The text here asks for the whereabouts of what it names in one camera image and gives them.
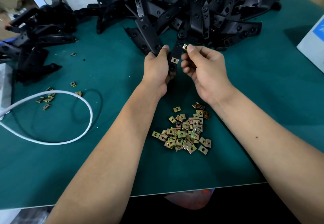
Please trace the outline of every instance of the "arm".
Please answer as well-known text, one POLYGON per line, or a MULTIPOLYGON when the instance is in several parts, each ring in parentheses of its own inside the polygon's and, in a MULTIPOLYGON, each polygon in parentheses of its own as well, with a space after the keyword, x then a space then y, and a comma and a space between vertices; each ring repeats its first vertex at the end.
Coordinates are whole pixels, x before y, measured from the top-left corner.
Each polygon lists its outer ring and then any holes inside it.
POLYGON ((67 186, 46 224, 119 223, 157 103, 171 79, 168 52, 164 46, 157 57, 146 56, 142 82, 67 186))
POLYGON ((286 130, 227 78, 221 53, 189 45, 181 63, 281 200, 302 223, 324 222, 324 154, 286 130))

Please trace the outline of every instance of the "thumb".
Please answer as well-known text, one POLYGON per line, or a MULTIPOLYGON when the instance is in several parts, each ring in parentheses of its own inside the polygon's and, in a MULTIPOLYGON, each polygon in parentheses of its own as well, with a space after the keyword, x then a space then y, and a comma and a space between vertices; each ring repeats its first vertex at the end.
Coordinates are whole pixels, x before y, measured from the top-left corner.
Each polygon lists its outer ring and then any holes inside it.
POLYGON ((157 57, 162 57, 162 58, 167 58, 168 57, 168 53, 170 52, 170 48, 168 45, 164 45, 159 54, 157 55, 157 57))
POLYGON ((187 46, 187 52, 189 55, 189 58, 192 60, 192 62, 199 66, 202 62, 206 60, 204 56, 201 55, 201 53, 191 44, 187 46))

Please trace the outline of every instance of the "person's right hand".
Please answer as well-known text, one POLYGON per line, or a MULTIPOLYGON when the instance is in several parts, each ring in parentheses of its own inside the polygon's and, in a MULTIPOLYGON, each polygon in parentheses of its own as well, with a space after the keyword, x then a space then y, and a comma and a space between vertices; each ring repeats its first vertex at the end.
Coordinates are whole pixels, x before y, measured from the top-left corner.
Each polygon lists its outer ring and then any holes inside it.
POLYGON ((201 99, 213 107, 230 97, 235 88, 227 77, 224 56, 216 50, 191 44, 187 51, 181 56, 181 67, 194 81, 201 99))

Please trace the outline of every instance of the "person's left arm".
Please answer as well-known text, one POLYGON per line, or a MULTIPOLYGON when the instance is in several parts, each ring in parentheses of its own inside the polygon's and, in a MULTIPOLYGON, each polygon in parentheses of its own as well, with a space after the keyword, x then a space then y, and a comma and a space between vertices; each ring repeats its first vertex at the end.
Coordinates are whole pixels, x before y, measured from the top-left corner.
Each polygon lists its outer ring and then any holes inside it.
POLYGON ((144 61, 144 77, 76 173, 46 224, 119 223, 157 103, 167 91, 168 46, 144 61))

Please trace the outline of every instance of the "green table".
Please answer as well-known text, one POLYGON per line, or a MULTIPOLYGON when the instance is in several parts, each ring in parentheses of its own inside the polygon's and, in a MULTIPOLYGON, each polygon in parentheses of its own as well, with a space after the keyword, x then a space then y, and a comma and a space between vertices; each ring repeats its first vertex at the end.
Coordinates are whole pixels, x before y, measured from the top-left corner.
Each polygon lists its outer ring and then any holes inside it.
MULTIPOLYGON (((307 0, 283 0, 280 12, 253 19, 262 33, 224 52, 231 82, 291 132, 324 151, 324 75, 297 49, 297 43, 323 14, 307 0)), ((46 63, 63 68, 43 81, 15 85, 14 101, 44 91, 83 91, 94 112, 91 130, 77 142, 43 146, 22 140, 0 128, 0 209, 55 204, 92 149, 106 133, 143 76, 144 56, 122 26, 125 20, 97 35, 95 20, 75 33, 80 40, 48 48, 46 63), (77 86, 72 88, 70 82, 77 86)), ((161 36, 173 46, 174 31, 161 36)), ((213 147, 207 156, 164 148, 150 136, 171 126, 172 108, 187 116, 201 102, 191 79, 178 68, 168 93, 160 100, 142 152, 132 196, 265 182, 247 153, 213 112, 204 137, 213 147)), ((82 101, 57 94, 51 108, 29 101, 6 115, 3 122, 17 132, 42 141, 66 141, 86 128, 89 112, 82 101)))

